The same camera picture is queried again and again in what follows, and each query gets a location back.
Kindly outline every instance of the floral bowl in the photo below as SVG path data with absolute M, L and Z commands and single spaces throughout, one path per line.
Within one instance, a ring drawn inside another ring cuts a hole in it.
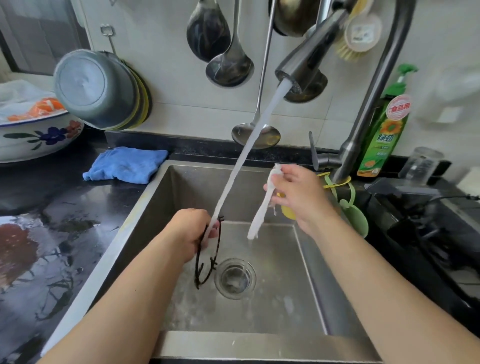
M 0 163 L 54 153 L 70 144 L 83 127 L 82 120 L 69 113 L 31 122 L 0 124 Z

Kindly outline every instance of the sink basin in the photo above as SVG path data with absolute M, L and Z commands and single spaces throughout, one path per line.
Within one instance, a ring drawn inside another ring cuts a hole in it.
M 75 298 L 44 351 L 101 298 L 129 262 L 182 208 L 210 213 L 232 166 L 167 161 Z M 197 289 L 195 260 L 184 266 L 153 357 L 377 363 L 370 343 L 315 242 L 269 209 L 247 240 L 269 169 L 242 168 L 220 213 L 216 270 Z M 216 239 L 202 251 L 206 275 Z

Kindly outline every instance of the sink drain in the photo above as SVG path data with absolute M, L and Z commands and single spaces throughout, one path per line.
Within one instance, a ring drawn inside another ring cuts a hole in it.
M 216 269 L 215 286 L 231 300 L 239 300 L 253 291 L 257 276 L 250 263 L 241 259 L 227 259 Z

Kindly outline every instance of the red label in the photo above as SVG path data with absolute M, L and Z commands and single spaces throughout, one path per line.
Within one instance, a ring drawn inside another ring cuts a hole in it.
M 408 114 L 410 114 L 410 96 L 400 95 L 394 98 L 387 106 L 387 117 L 390 120 L 402 120 Z

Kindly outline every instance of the water stream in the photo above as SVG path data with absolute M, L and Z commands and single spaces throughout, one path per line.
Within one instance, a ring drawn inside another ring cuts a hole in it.
M 278 88 L 276 89 L 276 92 L 273 95 L 272 100 L 270 101 L 270 104 L 268 104 L 267 108 L 265 109 L 265 112 L 261 115 L 260 120 L 258 121 L 258 124 L 255 126 L 254 130 L 252 131 L 252 134 L 250 134 L 250 137 L 248 138 L 247 143 L 245 144 L 245 146 L 243 147 L 243 150 L 240 153 L 237 163 L 235 163 L 235 166 L 233 167 L 233 170 L 230 174 L 230 177 L 228 178 L 227 184 L 225 185 L 222 195 L 220 196 L 220 199 L 216 204 L 215 211 L 213 212 L 210 224 L 208 225 L 208 228 L 205 231 L 204 241 L 208 239 L 208 235 L 210 234 L 210 231 L 212 230 L 213 225 L 218 219 L 220 210 L 223 206 L 223 203 L 225 202 L 225 199 L 228 196 L 228 193 L 230 192 L 233 186 L 235 178 L 240 172 L 240 168 L 245 163 L 245 160 L 247 159 L 248 153 L 251 151 L 253 144 L 255 143 L 257 138 L 260 136 L 260 132 L 262 131 L 263 126 L 265 124 L 268 124 L 273 110 L 278 105 L 278 103 L 283 99 L 283 96 L 285 96 L 291 88 L 292 88 L 292 82 L 284 78 L 283 81 L 280 83 L 280 85 L 278 85 Z

